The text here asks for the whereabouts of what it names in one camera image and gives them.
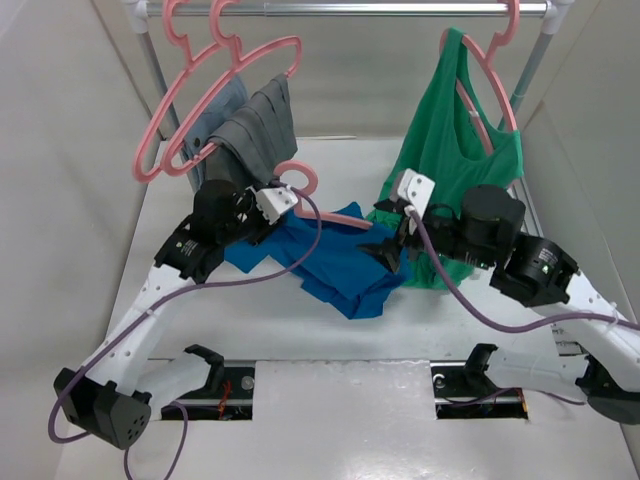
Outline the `blue t shirt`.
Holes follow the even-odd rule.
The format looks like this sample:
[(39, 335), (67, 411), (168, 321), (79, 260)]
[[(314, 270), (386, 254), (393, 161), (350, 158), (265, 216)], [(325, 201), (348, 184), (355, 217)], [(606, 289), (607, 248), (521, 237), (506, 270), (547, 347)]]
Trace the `blue t shirt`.
[(302, 279), (301, 288), (316, 299), (329, 303), (348, 319), (369, 319), (383, 314), (391, 292), (412, 277), (405, 253), (399, 270), (387, 270), (372, 256), (358, 249), (361, 244), (379, 244), (393, 231), (375, 224), (368, 230), (324, 222), (318, 229), (313, 219), (290, 212), (284, 225), (257, 246), (247, 242), (225, 249), (225, 260), (249, 273), (262, 260), (272, 258), (288, 267), (305, 254), (316, 234), (321, 238), (311, 255), (292, 273)]

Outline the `green tank top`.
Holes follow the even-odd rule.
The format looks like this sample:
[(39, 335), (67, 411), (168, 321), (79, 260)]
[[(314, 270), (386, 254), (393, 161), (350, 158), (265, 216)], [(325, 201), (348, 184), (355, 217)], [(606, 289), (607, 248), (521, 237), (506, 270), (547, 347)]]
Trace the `green tank top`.
[[(458, 217), (467, 190), (482, 184), (508, 188), (523, 174), (520, 132), (500, 131), (490, 124), (471, 82), (465, 33), (451, 27), (430, 84), (420, 100), (397, 160), (382, 184), (378, 199), (389, 198), (393, 182), (409, 168), (435, 182), (430, 201), (452, 209), (437, 212)], [(460, 84), (484, 123), (493, 146), (488, 154), (456, 91)]]

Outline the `pink hanger with green shirt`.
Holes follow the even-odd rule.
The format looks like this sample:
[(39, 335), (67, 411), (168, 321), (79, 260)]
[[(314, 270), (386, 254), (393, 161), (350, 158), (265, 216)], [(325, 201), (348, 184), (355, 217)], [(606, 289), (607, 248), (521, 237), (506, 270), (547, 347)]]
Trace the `pink hanger with green shirt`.
[[(506, 7), (508, 24), (502, 31), (496, 31), (486, 50), (483, 50), (478, 43), (468, 34), (463, 34), (461, 44), (480, 67), (482, 73), (491, 87), (491, 90), (498, 101), (500, 112), (503, 115), (507, 131), (513, 133), (518, 130), (514, 108), (506, 94), (502, 80), (494, 66), (494, 59), (499, 49), (506, 47), (515, 37), (520, 25), (520, 1), (499, 1)], [(466, 113), (466, 120), (472, 127), (475, 137), (479, 140), (484, 153), (491, 156), (494, 153), (494, 144), (484, 121), (481, 108), (474, 100), (474, 96), (469, 93), (459, 77), (455, 77), (454, 82), (454, 103), (459, 102)]]

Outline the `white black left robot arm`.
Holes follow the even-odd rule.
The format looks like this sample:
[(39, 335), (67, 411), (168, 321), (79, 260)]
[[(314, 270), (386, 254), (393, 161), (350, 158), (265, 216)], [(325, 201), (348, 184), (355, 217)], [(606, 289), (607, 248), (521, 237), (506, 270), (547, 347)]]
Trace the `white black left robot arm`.
[(54, 430), (63, 414), (83, 435), (126, 450), (182, 395), (216, 394), (224, 359), (208, 348), (191, 345), (152, 371), (146, 371), (146, 362), (182, 301), (205, 287), (223, 263), (226, 248), (266, 239), (297, 203), (294, 191), (278, 182), (244, 190), (222, 180), (205, 182), (191, 213), (162, 244), (132, 305), (102, 345), (77, 370), (64, 368), (56, 376), (50, 438), (63, 440)]

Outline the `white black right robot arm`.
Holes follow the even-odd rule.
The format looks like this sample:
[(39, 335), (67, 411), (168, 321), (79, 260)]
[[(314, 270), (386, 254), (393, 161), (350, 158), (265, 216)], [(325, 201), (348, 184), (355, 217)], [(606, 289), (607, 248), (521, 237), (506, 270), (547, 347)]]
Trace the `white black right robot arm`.
[[(401, 253), (424, 252), (449, 291), (484, 325), (525, 333), (562, 324), (585, 350), (571, 359), (520, 354), (479, 343), (462, 369), (473, 393), (509, 387), (537, 390), (584, 402), (620, 424), (639, 422), (639, 327), (625, 319), (593, 287), (577, 262), (556, 243), (521, 232), (525, 206), (502, 188), (480, 185), (463, 196), (459, 214), (441, 216), (440, 206), (419, 206), (411, 192), (395, 193), (379, 207), (398, 213), (393, 237), (359, 250), (396, 272)], [(538, 314), (525, 325), (501, 325), (482, 314), (445, 272), (440, 258), (492, 272), (489, 284)]]

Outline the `pink hanger with grey clothes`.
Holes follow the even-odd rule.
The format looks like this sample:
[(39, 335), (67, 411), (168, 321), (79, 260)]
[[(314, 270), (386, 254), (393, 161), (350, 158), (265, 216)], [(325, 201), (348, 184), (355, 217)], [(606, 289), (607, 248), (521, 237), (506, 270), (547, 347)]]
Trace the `pink hanger with grey clothes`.
[(174, 156), (181, 150), (186, 139), (186, 135), (195, 124), (196, 120), (204, 112), (209, 103), (222, 91), (222, 89), (238, 74), (246, 70), (249, 66), (257, 62), (259, 59), (281, 50), (286, 47), (295, 48), (295, 56), (291, 66), (284, 72), (287, 79), (291, 78), (300, 65), (302, 59), (302, 40), (299, 36), (284, 36), (277, 38), (268, 43), (251, 50), (248, 53), (243, 52), (242, 39), (239, 34), (225, 34), (220, 25), (220, 17), (223, 10), (230, 6), (239, 4), (239, 1), (213, 1), (209, 9), (209, 30), (212, 37), (212, 44), (205, 47), (199, 54), (192, 57), (189, 43), (186, 43), (187, 53), (190, 55), (186, 66), (188, 75), (193, 73), (200, 67), (204, 61), (219, 51), (226, 50), (229, 53), (229, 68), (208, 88), (198, 102), (193, 106), (184, 118), (181, 126), (176, 130), (173, 137), (169, 140), (165, 153), (163, 154), (160, 166), (162, 170), (173, 177), (178, 177), (190, 172), (204, 158), (216, 149), (215, 144), (207, 144), (198, 154), (191, 160), (188, 160), (180, 166), (173, 164)]

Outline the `grey pleated skirt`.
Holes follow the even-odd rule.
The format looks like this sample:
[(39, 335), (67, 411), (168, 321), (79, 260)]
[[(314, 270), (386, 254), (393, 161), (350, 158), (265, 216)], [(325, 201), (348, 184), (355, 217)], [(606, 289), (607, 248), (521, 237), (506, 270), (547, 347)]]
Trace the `grey pleated skirt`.
[(209, 137), (204, 146), (207, 144), (215, 144), (216, 149), (205, 160), (213, 159), (216, 151), (226, 148), (251, 180), (246, 187), (268, 183), (274, 168), (292, 159), (297, 152), (285, 75), (275, 76), (252, 95), (248, 94), (246, 103)]

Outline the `light blue garment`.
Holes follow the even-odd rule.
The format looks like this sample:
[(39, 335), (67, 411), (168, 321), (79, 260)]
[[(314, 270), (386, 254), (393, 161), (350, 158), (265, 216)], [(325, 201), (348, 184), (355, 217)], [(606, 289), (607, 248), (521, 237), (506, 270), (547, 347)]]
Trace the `light blue garment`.
[[(198, 154), (209, 137), (247, 100), (248, 92), (245, 84), (239, 76), (235, 76), (208, 104), (185, 135), (181, 151), (182, 159), (187, 161)], [(216, 151), (213, 159), (199, 163), (191, 172), (194, 191), (209, 179), (226, 180), (242, 187), (251, 183), (243, 166), (226, 148)]]

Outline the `metal clothes rack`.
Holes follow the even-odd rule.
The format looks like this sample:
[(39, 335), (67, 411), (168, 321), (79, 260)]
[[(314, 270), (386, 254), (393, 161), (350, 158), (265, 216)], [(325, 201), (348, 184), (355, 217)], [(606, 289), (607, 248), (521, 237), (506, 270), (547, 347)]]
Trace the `metal clothes rack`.
[[(162, 4), (165, 1), (126, 1), (123, 7), (131, 29), (137, 35), (145, 55), (148, 68), (156, 83), (157, 93), (161, 99), (171, 84), (166, 82), (160, 66), (153, 41), (149, 35), (148, 22), (152, 18), (161, 18)], [(181, 1), (183, 4), (176, 9), (174, 21), (180, 17), (203, 17), (209, 26), (210, 2), (202, 1), (193, 3)], [(557, 33), (562, 24), (569, 5), (560, 1), (520, 1), (520, 21), (524, 18), (538, 18), (541, 20), (541, 30), (533, 47), (529, 59), (519, 78), (514, 93), (509, 98), (514, 112), (518, 103), (526, 93), (532, 78), (534, 77), (541, 59), (548, 47), (549, 40)], [(499, 1), (445, 1), (445, 2), (411, 2), (411, 3), (384, 3), (380, 1), (266, 1), (257, 3), (254, 1), (239, 1), (239, 4), (230, 5), (223, 10), (223, 17), (238, 18), (506, 18), (506, 7)], [(175, 126), (182, 123), (184, 118), (179, 118), (175, 108), (165, 114), (151, 145), (143, 160), (143, 169), (148, 171), (158, 164), (166, 149), (166, 146), (175, 132)], [(181, 176), (187, 176), (193, 183), (193, 174), (188, 172)]]

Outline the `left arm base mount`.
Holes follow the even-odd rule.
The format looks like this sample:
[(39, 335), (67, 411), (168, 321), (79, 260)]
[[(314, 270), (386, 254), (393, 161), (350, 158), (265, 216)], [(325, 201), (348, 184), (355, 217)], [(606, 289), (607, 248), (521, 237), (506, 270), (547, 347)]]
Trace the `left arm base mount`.
[(253, 417), (256, 363), (230, 361), (215, 391), (202, 388), (180, 397), (190, 421), (249, 421)]

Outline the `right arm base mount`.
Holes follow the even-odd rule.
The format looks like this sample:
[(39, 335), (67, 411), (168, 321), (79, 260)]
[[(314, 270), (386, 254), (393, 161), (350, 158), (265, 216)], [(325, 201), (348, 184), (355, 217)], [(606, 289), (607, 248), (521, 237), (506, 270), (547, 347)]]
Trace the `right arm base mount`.
[(528, 419), (521, 390), (500, 389), (486, 379), (472, 379), (463, 361), (436, 361), (430, 367), (438, 420)]

